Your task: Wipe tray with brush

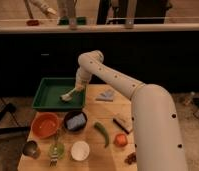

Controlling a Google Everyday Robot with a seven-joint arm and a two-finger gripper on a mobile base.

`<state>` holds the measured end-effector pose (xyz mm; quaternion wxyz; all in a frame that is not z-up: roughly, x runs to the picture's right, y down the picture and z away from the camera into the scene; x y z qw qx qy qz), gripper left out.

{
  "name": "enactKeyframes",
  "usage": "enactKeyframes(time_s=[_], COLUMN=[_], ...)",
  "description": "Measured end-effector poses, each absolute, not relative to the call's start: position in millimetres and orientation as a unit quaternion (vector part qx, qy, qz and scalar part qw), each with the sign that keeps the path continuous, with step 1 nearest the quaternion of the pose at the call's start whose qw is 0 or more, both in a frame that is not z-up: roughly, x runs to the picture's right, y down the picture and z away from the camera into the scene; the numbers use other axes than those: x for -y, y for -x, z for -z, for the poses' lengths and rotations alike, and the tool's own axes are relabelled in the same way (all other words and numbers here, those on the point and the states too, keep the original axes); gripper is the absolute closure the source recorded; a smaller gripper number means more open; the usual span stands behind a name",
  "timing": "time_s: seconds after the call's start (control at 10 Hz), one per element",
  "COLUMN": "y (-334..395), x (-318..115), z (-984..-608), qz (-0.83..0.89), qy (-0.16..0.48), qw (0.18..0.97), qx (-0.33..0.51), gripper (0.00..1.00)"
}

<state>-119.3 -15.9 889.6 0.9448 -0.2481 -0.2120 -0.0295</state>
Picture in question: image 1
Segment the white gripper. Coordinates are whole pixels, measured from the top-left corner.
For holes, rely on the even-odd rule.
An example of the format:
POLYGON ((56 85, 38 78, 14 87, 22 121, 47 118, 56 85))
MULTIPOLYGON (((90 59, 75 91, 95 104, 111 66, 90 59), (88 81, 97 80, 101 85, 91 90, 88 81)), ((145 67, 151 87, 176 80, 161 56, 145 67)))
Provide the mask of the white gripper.
POLYGON ((82 91, 86 88, 91 80, 91 74, 84 70, 82 67, 79 67, 76 72, 76 81, 75 88, 77 91, 82 91))

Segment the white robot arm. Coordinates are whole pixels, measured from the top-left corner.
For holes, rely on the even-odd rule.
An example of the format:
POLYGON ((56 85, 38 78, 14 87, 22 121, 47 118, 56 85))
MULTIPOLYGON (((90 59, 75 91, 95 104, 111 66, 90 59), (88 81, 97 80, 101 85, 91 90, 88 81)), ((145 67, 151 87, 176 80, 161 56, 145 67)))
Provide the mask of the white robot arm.
POLYGON ((93 75, 131 101, 137 171, 188 171, 175 103, 170 93, 103 64, 96 50, 78 57, 76 85, 86 87, 93 75))

